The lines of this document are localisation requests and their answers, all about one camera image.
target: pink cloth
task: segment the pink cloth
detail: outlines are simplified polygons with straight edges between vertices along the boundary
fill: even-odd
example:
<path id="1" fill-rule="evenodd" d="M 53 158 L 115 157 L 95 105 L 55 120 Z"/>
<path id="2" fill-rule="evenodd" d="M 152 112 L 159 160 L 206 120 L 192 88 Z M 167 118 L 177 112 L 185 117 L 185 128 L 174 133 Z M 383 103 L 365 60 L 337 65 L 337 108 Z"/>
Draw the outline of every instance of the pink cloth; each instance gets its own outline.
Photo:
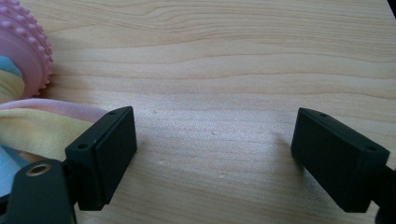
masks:
<path id="1" fill-rule="evenodd" d="M 47 99 L 27 99 L 0 104 L 0 110 L 13 108 L 30 108 L 64 115 L 74 119 L 96 122 L 107 111 L 88 105 L 78 105 L 63 101 Z"/>

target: pastel fabric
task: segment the pastel fabric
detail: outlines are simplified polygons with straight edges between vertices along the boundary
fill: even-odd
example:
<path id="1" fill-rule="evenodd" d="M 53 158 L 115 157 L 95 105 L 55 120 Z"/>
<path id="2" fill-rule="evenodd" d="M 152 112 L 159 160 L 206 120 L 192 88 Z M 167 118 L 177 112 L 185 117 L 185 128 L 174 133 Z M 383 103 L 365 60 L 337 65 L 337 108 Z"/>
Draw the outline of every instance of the pastel fabric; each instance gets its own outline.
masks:
<path id="1" fill-rule="evenodd" d="M 25 99 L 25 84 L 11 73 L 11 61 L 0 64 L 0 146 L 64 160 L 64 149 L 106 111 L 46 99 Z"/>

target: wooden table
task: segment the wooden table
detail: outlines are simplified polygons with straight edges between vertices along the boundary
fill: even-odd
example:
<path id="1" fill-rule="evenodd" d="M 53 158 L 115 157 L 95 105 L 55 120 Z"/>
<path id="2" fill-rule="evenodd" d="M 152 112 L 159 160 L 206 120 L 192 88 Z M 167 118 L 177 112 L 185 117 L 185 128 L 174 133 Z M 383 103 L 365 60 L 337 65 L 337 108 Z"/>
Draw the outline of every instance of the wooden table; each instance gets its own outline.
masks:
<path id="1" fill-rule="evenodd" d="M 138 152 L 79 223 L 374 223 L 290 155 L 300 106 L 391 151 L 396 21 L 386 0 L 22 0 L 55 64 L 45 98 L 132 105 Z"/>

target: yellow fabric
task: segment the yellow fabric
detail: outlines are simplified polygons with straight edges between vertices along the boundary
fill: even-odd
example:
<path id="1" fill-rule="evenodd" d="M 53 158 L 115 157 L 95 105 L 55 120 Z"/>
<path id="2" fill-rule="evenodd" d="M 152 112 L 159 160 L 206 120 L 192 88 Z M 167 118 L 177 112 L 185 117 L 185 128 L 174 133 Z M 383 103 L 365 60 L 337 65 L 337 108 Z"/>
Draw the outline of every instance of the yellow fabric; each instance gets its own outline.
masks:
<path id="1" fill-rule="evenodd" d="M 41 110 L 0 110 L 0 146 L 62 161 L 64 149 L 91 126 L 88 121 Z"/>
<path id="2" fill-rule="evenodd" d="M 20 77 L 0 70 L 0 103 L 20 99 L 23 90 L 24 82 Z"/>

